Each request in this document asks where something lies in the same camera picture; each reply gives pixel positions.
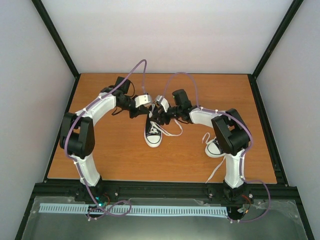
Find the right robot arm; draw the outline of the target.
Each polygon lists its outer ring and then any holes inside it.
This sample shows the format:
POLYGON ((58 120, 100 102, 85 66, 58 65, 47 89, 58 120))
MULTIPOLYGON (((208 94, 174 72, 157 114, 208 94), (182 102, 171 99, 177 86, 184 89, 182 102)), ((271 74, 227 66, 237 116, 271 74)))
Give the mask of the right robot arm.
POLYGON ((153 125, 165 135, 169 133, 161 126, 171 120, 181 119, 188 124, 212 128, 215 136, 206 142, 205 153, 210 158, 223 158, 226 164, 223 194, 229 202, 234 202, 245 191, 244 162, 252 141, 243 119, 234 108, 219 111, 193 105, 184 89, 174 91, 172 96, 174 106, 170 106, 164 96, 156 97, 157 109, 150 118, 153 125))

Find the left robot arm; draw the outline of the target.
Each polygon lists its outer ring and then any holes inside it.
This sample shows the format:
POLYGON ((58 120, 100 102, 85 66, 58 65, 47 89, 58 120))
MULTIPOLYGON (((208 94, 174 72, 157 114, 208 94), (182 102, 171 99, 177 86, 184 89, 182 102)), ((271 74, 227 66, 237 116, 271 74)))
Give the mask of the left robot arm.
POLYGON ((93 159, 96 123, 115 108, 128 111, 131 119, 147 115, 147 106, 152 103, 152 98, 147 93, 127 95, 130 85, 129 79, 118 77, 115 85, 103 88, 86 107, 75 113, 67 112, 62 119, 59 145, 76 166, 80 182, 89 186, 86 195, 95 202, 104 195, 104 188, 97 184, 101 175, 93 159))

